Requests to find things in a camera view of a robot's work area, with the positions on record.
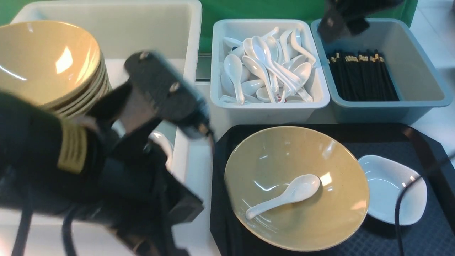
white spoon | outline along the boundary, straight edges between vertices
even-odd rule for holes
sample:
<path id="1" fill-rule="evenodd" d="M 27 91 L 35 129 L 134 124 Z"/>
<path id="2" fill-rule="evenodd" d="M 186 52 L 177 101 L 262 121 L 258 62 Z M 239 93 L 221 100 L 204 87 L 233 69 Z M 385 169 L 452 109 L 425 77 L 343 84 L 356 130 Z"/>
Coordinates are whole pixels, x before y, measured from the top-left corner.
<path id="1" fill-rule="evenodd" d="M 281 100 L 281 96 L 279 93 L 276 94 L 278 100 Z M 269 103 L 270 102 L 270 98 L 268 96 L 268 92 L 267 92 L 267 89 L 262 87 L 262 88 L 259 88 L 257 91 L 256 91 L 256 97 L 258 98 L 258 100 L 264 102 L 264 103 Z"/>
<path id="2" fill-rule="evenodd" d="M 300 78 L 300 81 L 302 83 L 302 87 L 297 90 L 297 94 L 302 98 L 304 102 L 314 101 L 313 97 L 303 87 L 311 76 L 311 70 L 312 70 L 311 64 L 309 62 L 305 62 L 298 66 L 293 72 L 296 76 Z M 280 103 L 283 103 L 289 96 L 292 95 L 292 92 L 287 87 L 285 88 L 286 90 L 284 90 L 284 92 L 281 95 Z"/>
<path id="3" fill-rule="evenodd" d="M 280 36 L 280 44 L 283 49 L 283 57 L 284 57 L 285 62 L 288 62 L 291 60 L 291 58 L 289 57 L 289 52 L 288 52 L 288 47 L 287 47 L 288 38 L 291 35 L 291 33 L 292 33 L 292 30 L 289 29 L 289 30 L 286 30 L 285 32 L 283 32 L 283 34 L 281 34 L 281 36 Z"/>
<path id="4" fill-rule="evenodd" d="M 307 57 L 304 55 L 299 55 L 293 58 L 291 61 L 283 63 L 283 67 L 287 68 L 290 71 L 293 71 L 296 67 L 300 64 L 305 63 L 307 61 Z"/>
<path id="5" fill-rule="evenodd" d="M 237 99 L 237 102 L 243 105 L 245 103 L 245 96 L 243 95 L 242 86 L 240 84 L 243 72 L 242 61 L 236 55 L 229 54 L 224 59 L 223 68 L 229 79 L 231 79 L 234 84 L 235 98 Z"/>
<path id="6" fill-rule="evenodd" d="M 275 207 L 300 202 L 312 197 L 319 189 L 321 181 L 316 175 L 306 174 L 295 178 L 286 190 L 269 201 L 251 207 L 245 213 L 248 220 Z"/>
<path id="7" fill-rule="evenodd" d="M 285 67 L 281 66 L 281 65 L 275 65 L 278 70 L 283 73 L 285 76 L 287 76 L 289 79 L 291 79 L 291 81 L 293 81 L 294 83 L 296 84 L 301 84 L 302 81 L 301 79 L 294 73 L 292 73 L 290 70 L 286 69 Z"/>
<path id="8" fill-rule="evenodd" d="M 253 57 L 253 58 L 258 58 L 256 56 L 256 53 L 253 51 L 253 40 L 251 38 L 246 38 L 243 40 L 243 48 L 245 50 L 245 54 L 247 56 Z"/>
<path id="9" fill-rule="evenodd" d="M 269 36 L 265 39 L 265 43 L 267 44 L 268 48 L 270 49 L 270 53 L 272 55 L 272 60 L 273 61 L 278 61 L 281 52 L 280 49 L 278 48 L 277 41 L 275 38 L 272 36 Z M 278 80 L 277 76 L 274 74 L 269 74 L 270 75 L 270 82 L 272 83 L 272 91 L 273 93 L 278 93 L 280 91 L 280 88 L 278 87 Z"/>
<path id="10" fill-rule="evenodd" d="M 292 48 L 291 43 L 288 43 L 288 53 L 289 53 L 289 58 L 294 59 L 297 57 L 300 53 L 296 51 L 294 48 Z"/>
<path id="11" fill-rule="evenodd" d="M 232 49 L 233 47 L 239 47 L 242 45 L 242 42 L 237 40 L 237 39 L 234 39 L 234 38 L 231 38 L 231 37 L 223 37 L 223 42 L 225 45 L 227 45 L 230 49 Z"/>
<path id="12" fill-rule="evenodd" d="M 248 79 L 250 79 L 250 75 L 251 75 L 250 71 L 245 66 L 243 66 L 242 67 L 242 77 L 240 78 L 240 82 L 248 81 Z"/>
<path id="13" fill-rule="evenodd" d="M 270 78 L 267 73 L 267 69 L 264 67 L 262 63 L 260 63 L 256 58 L 251 56 L 243 56 L 242 57 L 243 63 L 245 67 L 255 76 L 262 79 L 265 83 L 265 88 L 267 89 L 268 96 L 270 101 L 276 103 L 275 95 L 272 92 L 272 86 L 270 85 Z"/>
<path id="14" fill-rule="evenodd" d="M 244 95 L 253 95 L 259 88 L 263 87 L 264 81 L 260 79 L 250 80 L 241 83 Z M 228 75 L 224 70 L 221 73 L 221 86 L 230 95 L 235 96 L 234 84 L 229 79 Z"/>
<path id="15" fill-rule="evenodd" d="M 227 103 L 237 103 L 237 99 L 228 95 L 223 95 L 220 97 L 222 102 Z M 262 103 L 260 100 L 256 99 L 253 96 L 245 95 L 245 103 Z"/>
<path id="16" fill-rule="evenodd" d="M 311 64 L 309 62 L 305 62 L 300 64 L 297 68 L 293 70 L 293 74 L 298 76 L 300 78 L 300 81 L 302 81 L 303 85 L 308 81 L 308 78 L 310 78 L 311 75 Z"/>
<path id="17" fill-rule="evenodd" d="M 312 66 L 316 65 L 316 58 L 307 50 L 302 47 L 302 38 L 300 37 L 300 32 L 297 29 L 294 29 L 291 34 L 291 45 L 296 51 L 308 57 Z"/>
<path id="18" fill-rule="evenodd" d="M 270 53 L 270 49 L 268 48 L 267 44 L 262 40 L 259 36 L 253 36 L 253 51 L 255 55 L 258 57 L 258 60 L 262 62 L 262 64 L 269 70 L 271 73 L 276 75 L 283 84 L 287 85 L 293 93 L 295 93 L 298 89 L 301 88 L 299 84 L 289 80 L 284 74 L 282 74 L 275 65 L 278 63 L 272 60 L 272 56 Z"/>
<path id="19" fill-rule="evenodd" d="M 263 38 L 263 39 L 266 39 L 266 38 L 269 37 L 269 36 L 277 37 L 279 31 L 280 31 L 280 28 L 279 28 L 279 27 L 275 27 L 275 28 L 272 29 L 269 33 L 263 35 L 262 38 Z M 234 54 L 234 55 L 236 55 L 237 57 L 242 58 L 242 56 L 245 55 L 245 50 L 244 50 L 244 47 L 243 47 L 243 43 L 240 42 L 240 46 L 237 47 L 234 51 L 232 51 L 231 54 Z"/>

chopsticks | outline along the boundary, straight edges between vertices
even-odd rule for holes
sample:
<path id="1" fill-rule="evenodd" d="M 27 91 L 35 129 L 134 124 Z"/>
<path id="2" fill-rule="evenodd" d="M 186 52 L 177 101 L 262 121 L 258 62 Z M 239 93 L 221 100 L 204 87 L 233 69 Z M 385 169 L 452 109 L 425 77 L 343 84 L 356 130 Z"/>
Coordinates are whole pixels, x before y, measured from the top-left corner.
<path id="1" fill-rule="evenodd" d="M 335 50 L 327 56 L 335 86 L 346 101 L 399 101 L 384 56 L 378 50 L 357 54 Z"/>

black cable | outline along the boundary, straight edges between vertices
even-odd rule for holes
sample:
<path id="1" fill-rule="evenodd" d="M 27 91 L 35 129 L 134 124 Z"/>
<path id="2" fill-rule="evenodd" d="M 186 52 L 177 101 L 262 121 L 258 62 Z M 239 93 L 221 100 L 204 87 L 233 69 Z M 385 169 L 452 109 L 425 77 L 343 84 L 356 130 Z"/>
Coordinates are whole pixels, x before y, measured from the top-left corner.
<path id="1" fill-rule="evenodd" d="M 31 196 L 31 188 L 27 184 L 25 186 L 24 205 L 22 207 L 22 214 L 20 215 L 19 228 L 17 230 L 16 240 L 14 242 L 13 251 L 11 256 L 23 256 L 25 252 L 25 245 L 27 243 L 28 234 L 30 231 L 31 219 L 33 216 L 33 204 Z"/>
<path id="2" fill-rule="evenodd" d="M 71 210 L 66 214 L 63 219 L 63 225 L 61 226 L 61 237 L 63 239 L 63 246 L 67 256 L 77 256 L 76 249 L 74 248 L 71 223 L 78 212 L 79 207 L 73 206 Z"/>
<path id="3" fill-rule="evenodd" d="M 436 170 L 439 170 L 441 168 L 441 166 L 443 166 L 444 164 L 450 163 L 450 161 L 454 158 L 455 158 L 455 153 L 452 153 L 449 157 L 443 159 L 442 161 L 434 163 L 427 170 L 425 170 L 422 175 L 428 175 Z M 397 235 L 398 249 L 399 249 L 400 256 L 404 256 L 404 248 L 403 248 L 403 238 L 401 235 L 401 226 L 399 225 L 399 208 L 400 208 L 401 201 L 403 200 L 403 197 L 404 197 L 406 191 L 408 191 L 409 188 L 412 185 L 414 185 L 417 181 L 422 179 L 422 175 L 417 177 L 415 180 L 409 182 L 404 187 L 404 189 L 400 192 L 398 199 L 397 199 L 397 203 L 395 205 L 395 231 L 396 231 L 396 235 Z"/>

blue plastic bin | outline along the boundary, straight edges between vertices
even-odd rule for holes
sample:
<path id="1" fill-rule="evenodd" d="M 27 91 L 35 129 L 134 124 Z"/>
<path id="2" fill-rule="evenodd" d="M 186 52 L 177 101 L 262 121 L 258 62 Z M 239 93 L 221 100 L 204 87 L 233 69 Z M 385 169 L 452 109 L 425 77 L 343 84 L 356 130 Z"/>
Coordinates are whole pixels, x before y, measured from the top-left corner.
<path id="1" fill-rule="evenodd" d="M 368 19 L 370 28 L 359 36 L 326 44 L 317 33 L 321 20 L 311 24 L 316 48 L 339 123 L 413 123 L 432 108 L 452 102 L 449 89 L 405 23 L 395 19 Z M 326 53 L 378 50 L 386 64 L 399 102 L 349 102 L 336 89 Z"/>

black tray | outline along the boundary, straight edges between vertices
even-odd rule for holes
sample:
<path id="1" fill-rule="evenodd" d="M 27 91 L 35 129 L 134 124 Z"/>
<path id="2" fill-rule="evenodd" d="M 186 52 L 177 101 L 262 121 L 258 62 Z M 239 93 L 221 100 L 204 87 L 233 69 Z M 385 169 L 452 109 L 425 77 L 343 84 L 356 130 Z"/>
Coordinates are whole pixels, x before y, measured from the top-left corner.
<path id="1" fill-rule="evenodd" d="M 447 158 L 442 145 L 402 124 L 299 125 L 327 134 L 347 147 L 355 157 L 376 154 L 404 164 L 422 174 L 435 161 Z M 394 227 L 367 216 L 348 240 L 318 252 L 294 252 L 272 246 L 250 233 L 232 212 L 224 183 L 226 162 L 235 147 L 249 135 L 273 127 L 232 127 L 217 142 L 213 159 L 210 231 L 223 256 L 354 256 L 398 255 Z M 428 186 L 425 213 L 416 224 L 403 228 L 407 256 L 455 255 L 455 170 L 445 164 L 424 177 Z"/>

